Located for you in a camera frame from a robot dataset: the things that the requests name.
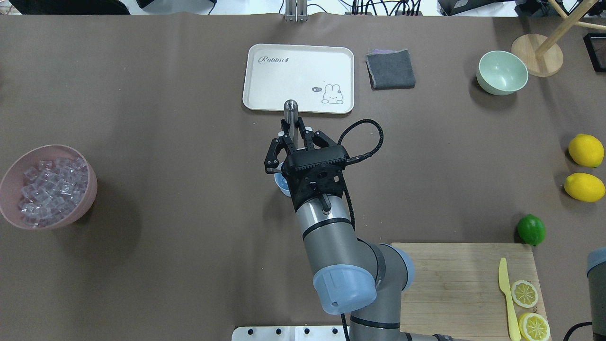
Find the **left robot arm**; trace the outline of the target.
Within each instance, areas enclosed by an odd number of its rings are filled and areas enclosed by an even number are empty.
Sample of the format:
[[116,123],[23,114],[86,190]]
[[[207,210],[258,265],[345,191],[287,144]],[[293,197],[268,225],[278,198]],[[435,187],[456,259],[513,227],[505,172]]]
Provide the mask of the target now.
[[450,341],[445,334],[401,332],[401,299],[415,276],[404,251],[389,244],[358,238],[350,195],[343,172],[347,166],[373,156],[383,144],[351,157],[342,145],[303,119],[282,119],[282,132],[273,138],[264,160],[268,174],[286,180],[301,236],[312,269],[312,285],[324,311],[340,315],[347,341]]

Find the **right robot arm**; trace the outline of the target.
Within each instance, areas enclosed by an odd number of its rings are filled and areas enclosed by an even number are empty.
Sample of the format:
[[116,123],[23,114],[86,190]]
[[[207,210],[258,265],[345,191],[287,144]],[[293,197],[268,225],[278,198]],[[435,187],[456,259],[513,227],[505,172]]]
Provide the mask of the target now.
[[587,271],[591,322],[594,341],[606,339],[606,248],[588,255]]

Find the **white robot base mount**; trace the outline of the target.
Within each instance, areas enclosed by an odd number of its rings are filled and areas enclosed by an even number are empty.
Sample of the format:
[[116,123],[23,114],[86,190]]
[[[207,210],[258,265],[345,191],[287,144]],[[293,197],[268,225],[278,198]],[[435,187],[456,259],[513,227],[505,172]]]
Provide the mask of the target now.
[[232,333],[232,341],[345,341],[340,325],[243,326]]

